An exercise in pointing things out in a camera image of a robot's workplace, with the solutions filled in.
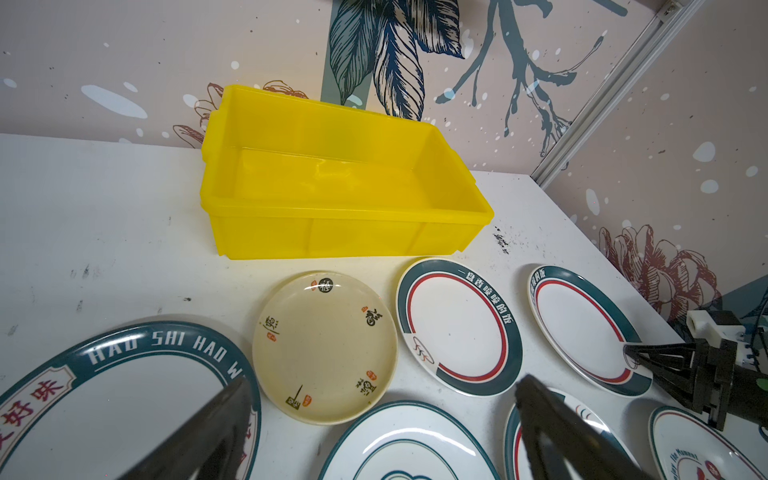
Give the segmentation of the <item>green red rim plate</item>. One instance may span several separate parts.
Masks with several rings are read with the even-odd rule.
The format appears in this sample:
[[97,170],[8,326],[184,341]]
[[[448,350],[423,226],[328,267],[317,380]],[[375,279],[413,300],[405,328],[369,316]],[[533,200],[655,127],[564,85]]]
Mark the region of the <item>green red rim plate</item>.
[[620,308],[583,276],[541,265],[527,294],[535,320],[555,351],[593,385],[624,397],[652,386],[652,373],[624,353],[641,338]]
[[515,383],[524,350],[500,292],[471,268],[424,258],[402,273],[396,322],[407,350],[439,382],[468,396],[494,397]]
[[[550,391],[561,400],[568,409],[575,412],[581,420],[590,425],[601,437],[606,439],[636,466],[638,462],[634,455],[619,439],[614,431],[587,404],[570,393],[556,388]],[[507,479],[532,479],[527,452],[522,441],[521,416],[516,403],[513,404],[507,419],[504,435],[504,467]]]

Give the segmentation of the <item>white plate red characters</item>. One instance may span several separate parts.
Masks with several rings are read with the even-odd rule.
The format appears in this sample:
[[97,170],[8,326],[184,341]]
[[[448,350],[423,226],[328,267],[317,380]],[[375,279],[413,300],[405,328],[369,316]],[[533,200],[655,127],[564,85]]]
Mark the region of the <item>white plate red characters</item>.
[[661,479],[766,479],[733,443],[675,407],[659,407],[648,421],[651,452]]

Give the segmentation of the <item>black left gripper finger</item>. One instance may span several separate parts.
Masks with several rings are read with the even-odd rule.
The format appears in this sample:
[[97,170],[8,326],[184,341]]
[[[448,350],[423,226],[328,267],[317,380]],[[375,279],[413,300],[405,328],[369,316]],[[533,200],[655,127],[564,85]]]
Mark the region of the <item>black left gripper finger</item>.
[[240,467],[252,404],[240,377],[221,390],[124,479],[233,479]]

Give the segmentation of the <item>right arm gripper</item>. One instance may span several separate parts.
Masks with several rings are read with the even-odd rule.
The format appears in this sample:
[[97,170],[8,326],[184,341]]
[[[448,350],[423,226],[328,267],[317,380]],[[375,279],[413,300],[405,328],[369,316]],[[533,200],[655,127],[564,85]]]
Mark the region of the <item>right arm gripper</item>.
[[[678,402],[723,431],[729,414],[767,427],[767,375],[736,364],[737,343],[626,343],[623,353]],[[649,479],[532,375],[515,385],[532,479]]]

